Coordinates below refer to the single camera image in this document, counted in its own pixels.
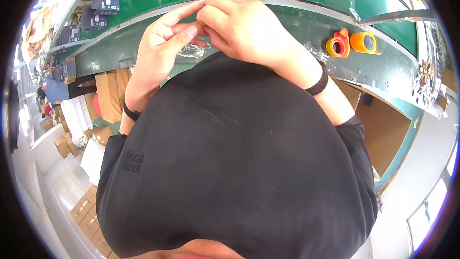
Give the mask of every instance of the hand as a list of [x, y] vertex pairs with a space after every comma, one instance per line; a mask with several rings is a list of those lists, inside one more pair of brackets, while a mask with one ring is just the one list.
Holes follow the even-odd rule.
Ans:
[[204, 25], [211, 44], [229, 57], [275, 69], [299, 48], [300, 43], [260, 1], [205, 2], [196, 19]]
[[142, 112], [160, 83], [168, 77], [176, 54], [187, 44], [206, 47], [196, 35], [207, 35], [199, 22], [177, 24], [204, 6], [204, 0], [174, 9], [150, 24], [142, 36], [136, 68], [126, 87], [125, 102], [132, 111]]

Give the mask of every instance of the blue shirt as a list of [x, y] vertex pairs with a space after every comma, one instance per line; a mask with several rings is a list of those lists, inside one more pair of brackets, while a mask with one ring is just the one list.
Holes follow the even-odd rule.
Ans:
[[51, 75], [46, 78], [46, 98], [51, 103], [60, 100], [69, 100], [69, 87], [63, 82], [57, 82]]

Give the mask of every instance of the black hair tie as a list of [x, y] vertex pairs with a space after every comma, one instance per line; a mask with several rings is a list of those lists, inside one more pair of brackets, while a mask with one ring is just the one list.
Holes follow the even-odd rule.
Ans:
[[308, 88], [308, 89], [305, 89], [305, 91], [307, 91], [309, 94], [315, 96], [317, 94], [320, 94], [325, 88], [326, 88], [326, 85], [328, 84], [328, 73], [326, 72], [326, 66], [324, 64], [324, 62], [322, 61], [319, 61], [319, 65], [321, 65], [321, 68], [322, 68], [322, 75], [321, 75], [321, 79], [319, 79], [319, 81], [313, 85], [312, 87]]

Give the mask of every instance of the packing tape roll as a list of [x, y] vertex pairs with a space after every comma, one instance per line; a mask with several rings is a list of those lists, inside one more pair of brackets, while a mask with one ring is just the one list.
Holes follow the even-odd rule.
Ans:
[[326, 50], [332, 57], [347, 58], [350, 54], [348, 30], [344, 28], [340, 32], [334, 33], [334, 37], [326, 42]]
[[356, 52], [375, 54], [377, 51], [377, 41], [374, 35], [368, 31], [352, 34], [350, 44]]

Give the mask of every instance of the embossed logo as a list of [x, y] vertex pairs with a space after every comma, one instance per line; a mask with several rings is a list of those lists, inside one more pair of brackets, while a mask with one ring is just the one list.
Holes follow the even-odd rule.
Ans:
[[125, 170], [131, 173], [139, 174], [142, 167], [142, 160], [144, 159], [144, 154], [142, 153], [133, 153], [128, 152], [126, 155]]

